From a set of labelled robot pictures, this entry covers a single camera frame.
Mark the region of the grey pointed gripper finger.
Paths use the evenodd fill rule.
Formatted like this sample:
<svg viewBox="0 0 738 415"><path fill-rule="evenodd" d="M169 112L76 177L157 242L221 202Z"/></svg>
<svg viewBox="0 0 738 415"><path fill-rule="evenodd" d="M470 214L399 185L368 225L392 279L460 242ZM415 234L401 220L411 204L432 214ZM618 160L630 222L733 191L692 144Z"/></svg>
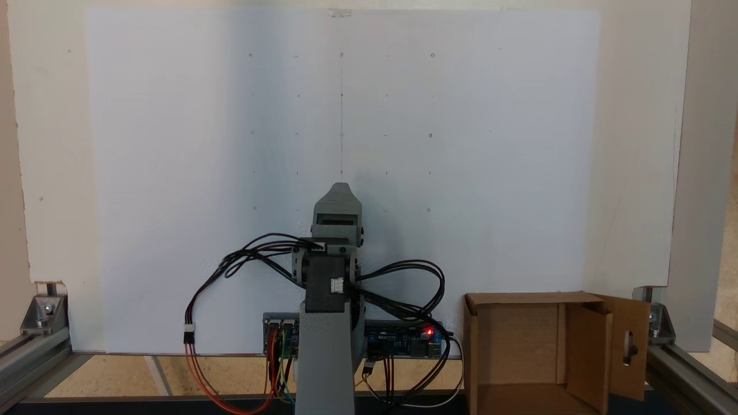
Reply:
<svg viewBox="0 0 738 415"><path fill-rule="evenodd" d="M351 187L347 182L335 182L330 190L321 197L317 203L318 206L337 206L337 207L361 207L361 202L354 195Z"/></svg>

